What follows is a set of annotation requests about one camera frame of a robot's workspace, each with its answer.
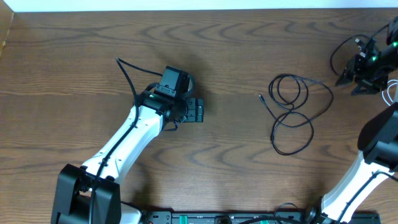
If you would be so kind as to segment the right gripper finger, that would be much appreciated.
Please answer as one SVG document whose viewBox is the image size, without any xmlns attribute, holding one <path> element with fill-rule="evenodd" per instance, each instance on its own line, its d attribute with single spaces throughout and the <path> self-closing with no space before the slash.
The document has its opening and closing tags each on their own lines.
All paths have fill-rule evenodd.
<svg viewBox="0 0 398 224">
<path fill-rule="evenodd" d="M 381 90 L 380 86 L 374 82 L 360 80 L 358 85 L 351 92 L 351 95 L 375 95 Z"/>
<path fill-rule="evenodd" d="M 349 85 L 353 82 L 355 74 L 355 59 L 351 59 L 346 64 L 343 73 L 337 79 L 336 86 Z"/>
</svg>

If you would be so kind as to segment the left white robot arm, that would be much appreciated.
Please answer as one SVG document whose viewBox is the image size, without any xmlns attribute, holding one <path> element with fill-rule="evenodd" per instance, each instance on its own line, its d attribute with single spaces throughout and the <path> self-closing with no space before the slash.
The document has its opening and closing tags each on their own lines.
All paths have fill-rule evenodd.
<svg viewBox="0 0 398 224">
<path fill-rule="evenodd" d="M 203 100 L 192 97 L 192 75 L 166 67 L 131 108 L 113 137 L 80 167 L 67 164 L 59 173 L 52 223 L 139 223 L 142 213 L 122 203 L 121 185 L 144 148 L 167 123 L 203 122 Z"/>
</svg>

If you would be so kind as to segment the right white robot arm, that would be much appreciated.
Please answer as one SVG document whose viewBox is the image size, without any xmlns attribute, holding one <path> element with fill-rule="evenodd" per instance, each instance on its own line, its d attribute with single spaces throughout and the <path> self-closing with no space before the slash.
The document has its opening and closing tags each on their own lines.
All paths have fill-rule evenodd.
<svg viewBox="0 0 398 224">
<path fill-rule="evenodd" d="M 357 84 L 352 95 L 381 93 L 387 108 L 366 123 L 358 138 L 358 155 L 333 190 L 308 211 L 305 223 L 349 223 L 355 210 L 384 180 L 397 173 L 397 98 L 388 94 L 397 80 L 397 19 L 385 26 L 387 47 L 379 51 L 373 36 L 357 40 L 360 53 L 345 66 L 336 85 Z"/>
</svg>

